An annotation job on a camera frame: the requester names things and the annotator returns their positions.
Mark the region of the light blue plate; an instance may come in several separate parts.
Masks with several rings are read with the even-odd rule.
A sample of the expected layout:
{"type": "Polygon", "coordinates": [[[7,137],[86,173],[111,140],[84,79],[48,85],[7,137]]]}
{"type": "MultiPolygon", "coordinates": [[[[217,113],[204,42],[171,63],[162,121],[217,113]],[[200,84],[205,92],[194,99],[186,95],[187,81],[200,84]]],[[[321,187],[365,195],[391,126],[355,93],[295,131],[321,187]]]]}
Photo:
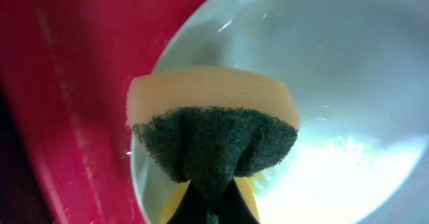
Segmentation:
{"type": "Polygon", "coordinates": [[[208,0],[155,69],[288,86],[300,133],[250,180],[262,223],[428,222],[428,0],[208,0]]]}

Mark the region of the green and yellow sponge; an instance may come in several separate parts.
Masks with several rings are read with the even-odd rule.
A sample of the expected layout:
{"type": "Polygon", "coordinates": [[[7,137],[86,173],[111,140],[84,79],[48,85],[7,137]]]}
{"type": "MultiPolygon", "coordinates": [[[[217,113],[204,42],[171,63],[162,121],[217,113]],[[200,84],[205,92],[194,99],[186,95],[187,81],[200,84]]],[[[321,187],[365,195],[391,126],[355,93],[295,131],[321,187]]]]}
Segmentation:
{"type": "Polygon", "coordinates": [[[211,208],[232,178],[281,162],[300,126],[283,82],[220,66],[133,79],[127,118],[157,165],[174,182],[191,182],[211,208]]]}

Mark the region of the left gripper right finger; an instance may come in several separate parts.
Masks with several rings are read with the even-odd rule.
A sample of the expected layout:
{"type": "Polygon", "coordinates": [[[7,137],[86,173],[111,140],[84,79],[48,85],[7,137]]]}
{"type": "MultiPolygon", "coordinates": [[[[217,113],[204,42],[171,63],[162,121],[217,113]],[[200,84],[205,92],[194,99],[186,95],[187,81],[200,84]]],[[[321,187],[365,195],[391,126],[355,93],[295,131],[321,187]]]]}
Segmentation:
{"type": "Polygon", "coordinates": [[[231,180],[226,187],[218,205],[217,216],[219,224],[259,224],[234,180],[231,180]]]}

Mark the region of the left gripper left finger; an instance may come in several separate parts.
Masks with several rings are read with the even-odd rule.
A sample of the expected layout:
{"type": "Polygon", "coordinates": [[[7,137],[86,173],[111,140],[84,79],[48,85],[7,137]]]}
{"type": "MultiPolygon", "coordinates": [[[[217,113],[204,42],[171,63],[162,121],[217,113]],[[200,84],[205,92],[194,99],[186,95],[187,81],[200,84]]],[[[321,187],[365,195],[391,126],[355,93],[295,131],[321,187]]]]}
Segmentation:
{"type": "Polygon", "coordinates": [[[206,221],[206,202],[191,182],[167,224],[206,224],[206,221]]]}

